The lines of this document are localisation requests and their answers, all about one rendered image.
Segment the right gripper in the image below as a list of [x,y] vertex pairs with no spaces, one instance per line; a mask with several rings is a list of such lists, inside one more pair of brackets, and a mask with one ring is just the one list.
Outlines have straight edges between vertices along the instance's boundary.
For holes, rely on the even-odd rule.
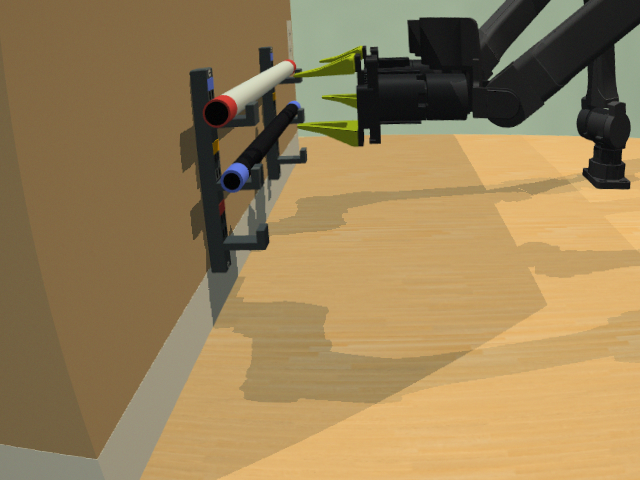
[[[358,47],[361,47],[361,48],[358,48]],[[364,70],[365,70],[365,69],[367,69],[367,63],[365,63],[366,46],[358,46],[358,47],[356,47],[356,48],[358,48],[358,50],[354,50],[354,49],[356,49],[356,48],[354,48],[352,50],[347,51],[348,53],[347,52],[343,53],[344,55],[340,54],[340,55],[343,55],[343,56],[338,55],[338,56],[322,59],[322,60],[319,61],[319,63],[330,63],[330,62],[333,62],[333,61],[335,61],[335,60],[337,60],[339,58],[343,58],[343,57],[345,57],[345,56],[347,56],[347,55],[349,55],[351,53],[360,53],[361,54],[361,60],[364,59]],[[352,51],[352,52],[350,52],[350,51]],[[378,63],[378,68],[379,68],[378,47],[370,47],[370,53],[371,53],[371,55],[377,55],[377,63]],[[413,68],[412,60],[410,60],[410,67]],[[322,96],[322,99],[341,102],[341,103],[344,103],[346,105],[349,105],[349,106],[354,107],[354,108],[357,109],[357,98],[338,98],[338,96],[340,96],[340,97],[357,97],[356,94],[337,94],[337,95],[324,95],[324,96]]]

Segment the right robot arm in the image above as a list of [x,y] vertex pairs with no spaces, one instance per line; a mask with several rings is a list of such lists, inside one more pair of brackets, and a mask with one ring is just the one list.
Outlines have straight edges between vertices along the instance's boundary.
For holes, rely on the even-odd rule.
[[[506,0],[479,28],[483,80],[493,75],[506,50],[550,1]],[[407,21],[409,53],[421,57],[419,20]],[[429,69],[421,59],[412,60],[412,64],[423,75],[462,74],[460,70]],[[409,57],[379,58],[379,68],[392,67],[411,68]],[[593,157],[582,175],[597,189],[630,189],[631,182],[624,177],[626,163],[621,160],[631,124],[626,103],[619,102],[617,93],[614,45],[588,65],[587,94],[581,98],[577,130],[581,137],[595,143]]]

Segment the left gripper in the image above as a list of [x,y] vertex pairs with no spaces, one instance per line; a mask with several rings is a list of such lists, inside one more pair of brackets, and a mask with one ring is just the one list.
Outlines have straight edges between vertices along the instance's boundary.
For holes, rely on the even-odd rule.
[[294,78],[349,75],[354,74],[354,64],[358,120],[302,123],[297,125],[298,129],[321,133],[353,147],[364,147],[364,129],[370,129],[370,144],[381,144],[380,121],[426,120],[425,103],[418,104],[418,95],[425,95],[423,74],[378,74],[377,55],[366,55],[372,58],[365,58],[367,70],[361,70],[359,54],[349,54],[322,66],[325,68],[294,74]]

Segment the white tube with red ends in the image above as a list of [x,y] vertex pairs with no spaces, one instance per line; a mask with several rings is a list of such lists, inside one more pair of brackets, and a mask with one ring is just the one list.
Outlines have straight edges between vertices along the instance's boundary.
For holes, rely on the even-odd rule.
[[258,100],[291,76],[295,69],[295,62],[287,59],[212,99],[203,108],[205,122],[215,128],[226,125],[245,110],[246,104]]

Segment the black metal bar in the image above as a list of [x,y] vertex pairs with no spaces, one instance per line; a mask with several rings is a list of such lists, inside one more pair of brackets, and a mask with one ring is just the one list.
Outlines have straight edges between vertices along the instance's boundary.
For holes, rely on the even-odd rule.
[[301,108],[299,102],[291,101],[258,135],[245,151],[222,174],[220,182],[230,193],[238,192],[251,175],[251,168],[259,164]]

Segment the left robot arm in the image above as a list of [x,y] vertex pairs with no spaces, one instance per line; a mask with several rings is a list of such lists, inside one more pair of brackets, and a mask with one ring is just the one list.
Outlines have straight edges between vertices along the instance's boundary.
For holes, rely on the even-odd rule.
[[482,78],[476,20],[419,17],[419,23],[421,64],[465,70],[424,75],[418,104],[425,103],[426,119],[466,120],[473,112],[473,118],[511,128],[637,27],[640,0],[589,0],[491,80]]

